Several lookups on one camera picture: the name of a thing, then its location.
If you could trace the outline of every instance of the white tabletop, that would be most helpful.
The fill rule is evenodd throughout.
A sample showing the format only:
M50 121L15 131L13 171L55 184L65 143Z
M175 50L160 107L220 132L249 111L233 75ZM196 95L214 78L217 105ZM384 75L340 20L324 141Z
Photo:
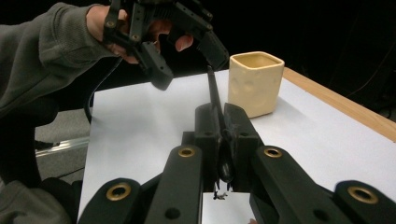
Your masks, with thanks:
M216 77L225 103L228 70ZM145 83L97 92L79 214L107 181L124 177L143 184L160 174L183 132L194 131L195 108L209 102L206 74L175 78L166 91ZM354 179L396 201L396 144L285 78L276 111L251 122L265 145L286 149L322 187L333 190ZM204 194L202 223L254 218L248 194L212 197Z

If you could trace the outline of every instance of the gray sleeve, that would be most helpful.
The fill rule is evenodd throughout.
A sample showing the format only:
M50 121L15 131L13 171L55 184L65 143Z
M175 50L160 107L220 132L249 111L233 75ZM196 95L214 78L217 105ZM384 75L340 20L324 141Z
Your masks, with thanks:
M89 8L58 3L32 21L0 25L0 118L115 56L89 33Z

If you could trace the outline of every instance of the cream ceramic cup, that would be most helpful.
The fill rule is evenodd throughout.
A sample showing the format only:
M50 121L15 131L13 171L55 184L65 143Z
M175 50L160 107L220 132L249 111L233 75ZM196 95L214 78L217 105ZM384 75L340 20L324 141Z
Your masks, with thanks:
M274 112L285 62L253 51L230 57L228 103L242 107L249 118Z

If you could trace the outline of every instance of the finger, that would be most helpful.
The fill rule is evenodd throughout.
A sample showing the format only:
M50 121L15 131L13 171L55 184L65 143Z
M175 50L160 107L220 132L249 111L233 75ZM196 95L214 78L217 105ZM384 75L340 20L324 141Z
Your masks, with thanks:
M192 35L183 35L181 36L175 43L175 48L178 52L182 51L183 49L187 49L191 47L194 38Z

